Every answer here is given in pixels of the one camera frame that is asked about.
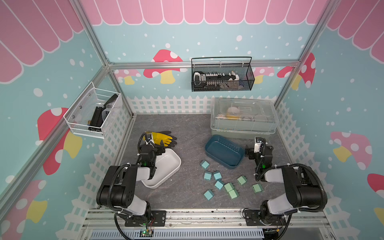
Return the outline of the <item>dark teal plastic tray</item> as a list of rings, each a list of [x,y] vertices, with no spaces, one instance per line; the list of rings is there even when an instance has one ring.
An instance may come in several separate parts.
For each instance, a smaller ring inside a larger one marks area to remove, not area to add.
[[[237,168],[245,156],[245,149],[220,136],[213,135],[205,145],[206,155],[229,170]]]

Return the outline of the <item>green plug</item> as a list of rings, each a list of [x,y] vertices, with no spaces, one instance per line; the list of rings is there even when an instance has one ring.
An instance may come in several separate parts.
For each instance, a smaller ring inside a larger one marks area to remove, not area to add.
[[[253,189],[254,193],[256,193],[256,194],[261,193],[263,191],[261,184],[252,185],[252,189]]]
[[[228,195],[229,195],[229,197],[230,197],[232,200],[234,200],[234,199],[236,199],[236,198],[239,197],[239,193],[237,192],[236,189],[232,189],[232,190],[230,190],[230,191],[228,192]]]
[[[245,177],[245,176],[240,176],[240,177],[238,177],[237,178],[237,182],[239,183],[239,185],[244,185],[244,184],[246,184],[247,183],[247,178]]]
[[[226,190],[227,193],[229,193],[230,191],[234,190],[235,187],[232,183],[227,183],[224,185],[224,189]]]

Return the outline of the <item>teal plug top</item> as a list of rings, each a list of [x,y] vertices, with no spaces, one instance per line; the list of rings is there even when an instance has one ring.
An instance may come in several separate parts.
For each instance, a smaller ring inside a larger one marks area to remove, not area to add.
[[[209,164],[207,161],[202,161],[202,162],[201,162],[201,167],[202,167],[203,169],[206,170],[209,166],[210,166],[210,164]]]

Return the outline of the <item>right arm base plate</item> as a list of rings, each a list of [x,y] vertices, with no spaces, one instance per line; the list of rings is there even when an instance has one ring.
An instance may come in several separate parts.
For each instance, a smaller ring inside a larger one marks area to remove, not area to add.
[[[272,226],[278,228],[286,225],[284,216],[271,215],[260,210],[243,209],[242,216],[247,226]]]

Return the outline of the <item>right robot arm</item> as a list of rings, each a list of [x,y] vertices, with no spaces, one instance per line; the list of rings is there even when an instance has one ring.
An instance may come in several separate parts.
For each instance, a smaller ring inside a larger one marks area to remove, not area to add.
[[[285,188],[279,197],[263,201],[255,219],[268,226],[281,223],[283,217],[294,213],[323,211],[328,196],[319,176],[303,164],[273,166],[273,150],[260,137],[255,138],[253,147],[245,150],[245,155],[256,163],[257,182],[282,183]]]

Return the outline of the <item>white plastic tray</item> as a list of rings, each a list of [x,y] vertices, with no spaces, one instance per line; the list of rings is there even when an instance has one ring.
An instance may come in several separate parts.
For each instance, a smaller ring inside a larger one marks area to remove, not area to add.
[[[181,158],[172,149],[166,149],[165,153],[156,159],[156,172],[151,180],[143,180],[142,183],[149,189],[156,189],[181,167]]]

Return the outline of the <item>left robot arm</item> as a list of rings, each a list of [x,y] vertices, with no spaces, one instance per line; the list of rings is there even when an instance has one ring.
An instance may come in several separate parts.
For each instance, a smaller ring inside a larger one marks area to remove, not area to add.
[[[135,195],[136,182],[155,176],[157,156],[165,152],[164,143],[156,144],[154,136],[154,133],[143,133],[138,142],[136,163],[109,167],[97,192],[97,204],[114,211],[126,224],[147,226],[154,218],[150,203]]]

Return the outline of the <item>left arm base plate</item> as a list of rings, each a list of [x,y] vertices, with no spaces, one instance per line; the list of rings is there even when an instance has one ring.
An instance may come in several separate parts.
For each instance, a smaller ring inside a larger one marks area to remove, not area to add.
[[[166,211],[146,212],[142,216],[133,215],[125,220],[125,227],[164,227],[166,216]]]

